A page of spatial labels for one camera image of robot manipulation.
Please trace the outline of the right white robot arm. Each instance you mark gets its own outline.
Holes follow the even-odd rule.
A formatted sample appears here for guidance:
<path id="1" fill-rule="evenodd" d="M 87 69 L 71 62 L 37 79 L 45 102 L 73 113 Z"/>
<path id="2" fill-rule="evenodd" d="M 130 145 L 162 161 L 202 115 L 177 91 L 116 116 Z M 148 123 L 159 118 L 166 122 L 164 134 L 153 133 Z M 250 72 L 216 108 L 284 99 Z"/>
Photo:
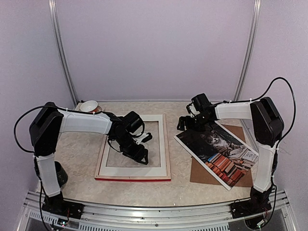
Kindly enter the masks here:
<path id="1" fill-rule="evenodd" d="M 272 186 L 271 178 L 277 166 L 277 148 L 282 140 L 284 122 L 270 97 L 212 104 L 204 94 L 199 94 L 186 109 L 188 115 L 181 116 L 177 125 L 180 131 L 202 131 L 207 123 L 224 119 L 251 120 L 259 155 L 253 187 L 263 193 Z"/>

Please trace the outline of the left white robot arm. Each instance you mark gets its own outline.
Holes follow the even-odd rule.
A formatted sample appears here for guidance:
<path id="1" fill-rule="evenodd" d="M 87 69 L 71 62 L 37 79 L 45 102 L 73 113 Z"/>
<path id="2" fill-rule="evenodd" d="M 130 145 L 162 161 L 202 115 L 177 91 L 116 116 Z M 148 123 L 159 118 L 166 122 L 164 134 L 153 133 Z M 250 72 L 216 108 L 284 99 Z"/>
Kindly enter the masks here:
<path id="1" fill-rule="evenodd" d="M 142 118 L 134 111 L 125 116 L 111 112 L 82 112 L 57 107 L 48 102 L 41 107 L 29 128 L 34 156 L 42 187 L 49 198 L 48 205 L 57 214 L 67 210 L 67 202 L 60 198 L 54 153 L 59 135 L 66 132 L 89 132 L 106 135 L 116 141 L 122 155 L 144 165 L 148 164 L 148 150 L 143 142 L 151 139 L 145 133 Z"/>

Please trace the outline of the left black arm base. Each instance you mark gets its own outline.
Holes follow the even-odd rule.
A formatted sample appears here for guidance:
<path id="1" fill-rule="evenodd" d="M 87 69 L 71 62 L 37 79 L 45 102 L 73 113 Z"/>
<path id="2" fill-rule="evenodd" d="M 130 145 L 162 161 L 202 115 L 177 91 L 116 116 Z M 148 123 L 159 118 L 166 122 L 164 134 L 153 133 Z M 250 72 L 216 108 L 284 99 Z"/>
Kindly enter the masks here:
<path id="1" fill-rule="evenodd" d="M 83 209 L 83 204 L 65 200 L 62 192 L 56 196 L 45 196 L 42 205 L 43 211 L 75 219 L 81 219 Z"/>

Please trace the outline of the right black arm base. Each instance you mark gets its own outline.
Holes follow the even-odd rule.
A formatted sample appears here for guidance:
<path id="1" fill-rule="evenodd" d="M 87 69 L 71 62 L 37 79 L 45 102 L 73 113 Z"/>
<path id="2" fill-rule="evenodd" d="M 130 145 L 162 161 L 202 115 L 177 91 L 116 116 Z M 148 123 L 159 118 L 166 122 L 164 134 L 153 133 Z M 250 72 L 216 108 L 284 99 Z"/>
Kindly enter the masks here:
<path id="1" fill-rule="evenodd" d="M 242 218 L 271 210 L 269 196 L 272 189 L 273 186 L 270 186 L 268 190 L 260 192 L 252 187 L 249 200 L 231 203 L 232 218 Z"/>

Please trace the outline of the cat and books photo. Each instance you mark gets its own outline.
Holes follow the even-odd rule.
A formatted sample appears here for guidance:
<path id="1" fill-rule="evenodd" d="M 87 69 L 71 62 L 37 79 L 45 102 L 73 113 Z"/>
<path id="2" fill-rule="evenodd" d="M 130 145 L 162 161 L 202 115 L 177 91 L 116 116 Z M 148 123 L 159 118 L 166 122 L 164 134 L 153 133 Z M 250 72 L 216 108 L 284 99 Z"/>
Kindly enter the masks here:
<path id="1" fill-rule="evenodd" d="M 174 138 L 229 191 L 254 167 L 258 154 L 222 124 L 212 122 L 206 128 L 188 129 Z"/>

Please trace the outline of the brown cardboard backing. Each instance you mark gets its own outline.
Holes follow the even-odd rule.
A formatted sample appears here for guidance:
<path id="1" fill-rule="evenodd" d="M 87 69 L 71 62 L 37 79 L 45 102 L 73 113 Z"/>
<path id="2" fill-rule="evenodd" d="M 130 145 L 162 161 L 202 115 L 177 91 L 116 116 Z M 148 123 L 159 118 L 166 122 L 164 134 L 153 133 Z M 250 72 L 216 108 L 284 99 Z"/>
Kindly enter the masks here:
<path id="1" fill-rule="evenodd" d="M 239 139 L 243 142 L 246 142 L 243 128 L 240 126 L 233 126 L 233 125 L 225 125 L 222 124 L 227 130 L 232 132 L 236 135 Z M 218 180 L 216 180 L 206 169 L 202 167 L 202 165 L 192 158 L 192 165 L 191 165 L 191 175 L 190 175 L 190 182 L 193 183 L 202 183 L 202 184 L 210 184 L 210 185 L 221 185 Z M 248 171 L 235 185 L 237 187 L 252 187 L 253 186 L 253 179 L 251 170 Z"/>

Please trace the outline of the grey round plate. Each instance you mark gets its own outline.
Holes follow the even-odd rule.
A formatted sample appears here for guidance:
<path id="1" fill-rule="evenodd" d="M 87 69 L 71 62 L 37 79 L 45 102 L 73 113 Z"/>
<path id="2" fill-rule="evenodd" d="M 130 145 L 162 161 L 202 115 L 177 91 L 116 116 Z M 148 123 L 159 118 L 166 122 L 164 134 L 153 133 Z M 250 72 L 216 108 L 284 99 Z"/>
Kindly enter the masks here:
<path id="1" fill-rule="evenodd" d="M 95 114 L 100 114 L 104 111 L 104 107 L 101 106 L 97 106 L 97 108 L 95 109 Z"/>

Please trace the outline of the orange white bowl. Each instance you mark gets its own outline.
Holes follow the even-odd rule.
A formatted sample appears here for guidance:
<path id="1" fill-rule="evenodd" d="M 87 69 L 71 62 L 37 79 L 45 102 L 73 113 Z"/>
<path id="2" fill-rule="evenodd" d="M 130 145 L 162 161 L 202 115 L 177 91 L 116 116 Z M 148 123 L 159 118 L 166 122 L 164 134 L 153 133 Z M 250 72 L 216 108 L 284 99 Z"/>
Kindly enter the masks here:
<path id="1" fill-rule="evenodd" d="M 82 112 L 97 112 L 98 111 L 98 102 L 94 100 L 86 101 L 81 104 L 80 111 Z"/>

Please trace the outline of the black cylindrical cup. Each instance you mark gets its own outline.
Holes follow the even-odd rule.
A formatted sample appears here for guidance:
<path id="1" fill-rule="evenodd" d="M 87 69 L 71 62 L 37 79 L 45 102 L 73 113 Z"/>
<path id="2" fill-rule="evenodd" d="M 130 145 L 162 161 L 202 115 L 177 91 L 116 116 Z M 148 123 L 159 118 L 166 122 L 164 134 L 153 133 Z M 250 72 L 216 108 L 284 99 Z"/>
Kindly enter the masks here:
<path id="1" fill-rule="evenodd" d="M 63 187 L 67 181 L 68 181 L 68 175 L 62 165 L 55 161 L 55 170 L 56 170 L 56 175 L 57 175 L 57 181 L 59 184 L 59 187 Z"/>

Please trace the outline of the aluminium front rail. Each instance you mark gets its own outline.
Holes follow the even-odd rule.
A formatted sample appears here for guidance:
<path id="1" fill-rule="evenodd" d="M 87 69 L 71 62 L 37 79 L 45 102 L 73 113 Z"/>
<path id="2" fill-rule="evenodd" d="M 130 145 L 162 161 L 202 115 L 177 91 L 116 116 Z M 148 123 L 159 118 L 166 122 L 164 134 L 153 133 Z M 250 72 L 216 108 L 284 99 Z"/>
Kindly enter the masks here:
<path id="1" fill-rule="evenodd" d="M 264 231 L 298 230 L 285 191 L 272 193 L 274 213 L 262 212 L 235 218 L 231 202 L 194 206 L 130 207 L 84 202 L 79 219 L 40 211 L 37 192 L 28 192 L 22 205 L 18 231 L 247 231 L 263 217 L 271 220 Z"/>

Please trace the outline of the right aluminium post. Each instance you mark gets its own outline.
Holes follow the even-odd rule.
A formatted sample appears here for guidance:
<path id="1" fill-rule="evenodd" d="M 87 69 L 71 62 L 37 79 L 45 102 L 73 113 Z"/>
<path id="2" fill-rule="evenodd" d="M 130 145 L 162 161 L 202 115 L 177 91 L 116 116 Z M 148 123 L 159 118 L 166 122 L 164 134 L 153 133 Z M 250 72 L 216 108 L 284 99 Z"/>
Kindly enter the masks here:
<path id="1" fill-rule="evenodd" d="M 258 22 L 259 22 L 259 16 L 261 11 L 261 0 L 255 0 L 254 1 L 254 7 L 253 7 L 253 14 L 252 14 L 252 21 L 250 25 L 250 31 L 248 35 L 248 42 L 244 54 L 244 61 L 243 65 L 240 71 L 240 77 L 239 81 L 236 87 L 236 91 L 233 97 L 233 101 L 238 101 L 240 99 L 240 96 L 242 94 L 244 83 L 246 80 L 249 64 L 251 61 L 251 56 L 253 53 L 254 43 L 257 35 L 257 28 L 258 28 Z"/>

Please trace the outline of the aluminium post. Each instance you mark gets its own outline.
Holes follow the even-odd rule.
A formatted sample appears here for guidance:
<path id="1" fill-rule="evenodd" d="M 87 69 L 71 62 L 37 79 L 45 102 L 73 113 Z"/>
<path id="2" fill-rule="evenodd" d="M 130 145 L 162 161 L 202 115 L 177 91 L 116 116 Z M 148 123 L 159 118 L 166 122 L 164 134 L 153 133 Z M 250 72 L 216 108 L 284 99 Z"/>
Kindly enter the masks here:
<path id="1" fill-rule="evenodd" d="M 249 64 L 251 61 L 251 56 L 253 53 L 254 43 L 257 35 L 257 28 L 258 28 L 258 22 L 259 22 L 259 16 L 261 11 L 261 0 L 255 0 L 254 1 L 254 7 L 253 7 L 253 14 L 252 14 L 252 21 L 250 25 L 250 31 L 248 35 L 248 42 L 244 54 L 244 61 L 243 65 L 240 71 L 240 77 L 239 81 L 236 87 L 236 91 L 233 97 L 233 101 L 238 101 L 240 99 L 240 96 L 242 94 L 244 83 L 246 80 Z"/>
<path id="2" fill-rule="evenodd" d="M 76 90 L 75 90 L 75 87 L 74 87 L 74 84 L 73 84 L 73 81 L 70 75 L 67 58 L 66 58 L 65 51 L 64 51 L 60 24 L 59 24 L 59 19 L 57 15 L 56 1 L 48 0 L 48 6 L 50 10 L 52 29 L 53 29 L 56 47 L 57 47 L 59 58 L 60 58 L 61 67 L 64 73 L 64 78 L 65 78 L 72 102 L 74 106 L 77 106 L 78 97 L 77 97 L 77 93 L 76 93 Z"/>

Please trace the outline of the left aluminium post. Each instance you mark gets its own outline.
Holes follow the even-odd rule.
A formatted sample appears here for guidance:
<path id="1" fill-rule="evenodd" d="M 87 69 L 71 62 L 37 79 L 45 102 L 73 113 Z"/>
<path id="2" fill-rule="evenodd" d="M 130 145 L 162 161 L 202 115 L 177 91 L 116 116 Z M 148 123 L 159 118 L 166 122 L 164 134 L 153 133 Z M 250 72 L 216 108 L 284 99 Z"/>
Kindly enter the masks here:
<path id="1" fill-rule="evenodd" d="M 66 58 L 65 51 L 64 51 L 60 24 L 59 24 L 59 19 L 57 15 L 56 1 L 48 0 L 48 6 L 50 10 L 52 29 L 53 29 L 56 47 L 57 47 L 59 58 L 60 58 L 61 67 L 64 73 L 64 78 L 65 78 L 72 102 L 74 106 L 77 106 L 78 97 L 77 97 L 77 93 L 76 93 L 76 90 L 75 90 L 75 87 L 74 87 L 74 84 L 73 84 L 73 81 L 70 75 L 67 58 Z"/>

